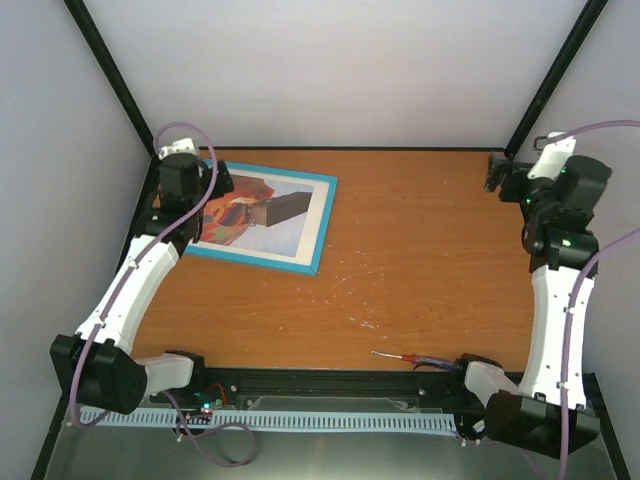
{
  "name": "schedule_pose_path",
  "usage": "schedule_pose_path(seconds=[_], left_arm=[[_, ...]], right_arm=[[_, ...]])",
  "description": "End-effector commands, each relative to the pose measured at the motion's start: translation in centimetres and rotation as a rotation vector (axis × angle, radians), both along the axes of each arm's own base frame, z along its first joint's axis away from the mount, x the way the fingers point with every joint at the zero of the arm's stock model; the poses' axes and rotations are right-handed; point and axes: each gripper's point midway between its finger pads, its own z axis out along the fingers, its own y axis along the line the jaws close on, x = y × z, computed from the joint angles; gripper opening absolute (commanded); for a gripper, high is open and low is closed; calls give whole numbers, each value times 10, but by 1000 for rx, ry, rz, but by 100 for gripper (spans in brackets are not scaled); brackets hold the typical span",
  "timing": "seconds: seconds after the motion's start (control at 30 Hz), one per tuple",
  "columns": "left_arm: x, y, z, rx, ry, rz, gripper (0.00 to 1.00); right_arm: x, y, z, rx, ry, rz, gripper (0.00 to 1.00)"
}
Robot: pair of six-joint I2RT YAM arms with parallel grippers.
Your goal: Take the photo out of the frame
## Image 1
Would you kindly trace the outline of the red blue screwdriver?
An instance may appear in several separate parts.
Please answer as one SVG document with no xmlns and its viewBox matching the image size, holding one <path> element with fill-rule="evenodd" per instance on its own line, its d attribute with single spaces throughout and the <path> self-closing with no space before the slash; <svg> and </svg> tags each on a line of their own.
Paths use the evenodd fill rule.
<svg viewBox="0 0 640 480">
<path fill-rule="evenodd" d="M 414 368 L 429 367 L 444 371 L 452 371 L 454 362 L 437 357 L 430 357 L 418 354 L 392 354 L 379 351 L 371 351 L 371 354 L 378 357 L 392 358 L 410 363 Z"/>
</svg>

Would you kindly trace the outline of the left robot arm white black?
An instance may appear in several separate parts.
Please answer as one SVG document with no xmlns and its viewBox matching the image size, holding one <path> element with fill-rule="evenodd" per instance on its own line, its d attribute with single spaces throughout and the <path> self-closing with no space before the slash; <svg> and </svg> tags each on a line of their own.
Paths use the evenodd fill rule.
<svg viewBox="0 0 640 480">
<path fill-rule="evenodd" d="M 158 185 L 146 199 L 118 273 L 90 316 L 73 335 L 59 335 L 50 355 L 69 406 L 129 414 L 142 401 L 174 390 L 186 402 L 201 400 L 208 378 L 201 356 L 171 350 L 135 360 L 141 321 L 167 274 L 199 240 L 207 202 L 234 189 L 224 162 L 206 162 L 189 151 L 160 161 Z"/>
</svg>

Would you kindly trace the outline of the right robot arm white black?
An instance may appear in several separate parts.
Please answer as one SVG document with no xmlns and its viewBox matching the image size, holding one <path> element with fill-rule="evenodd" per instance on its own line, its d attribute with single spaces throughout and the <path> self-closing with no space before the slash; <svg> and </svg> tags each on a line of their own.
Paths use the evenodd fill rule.
<svg viewBox="0 0 640 480">
<path fill-rule="evenodd" d="M 598 272 L 599 242 L 588 225 L 611 175 L 604 163 L 583 155 L 547 172 L 489 156 L 484 189 L 520 207 L 534 292 L 530 350 L 519 383 L 488 358 L 465 353 L 454 363 L 456 383 L 485 409 L 484 433 L 492 440 L 559 458 L 599 435 L 600 421 L 584 393 L 582 347 Z"/>
</svg>

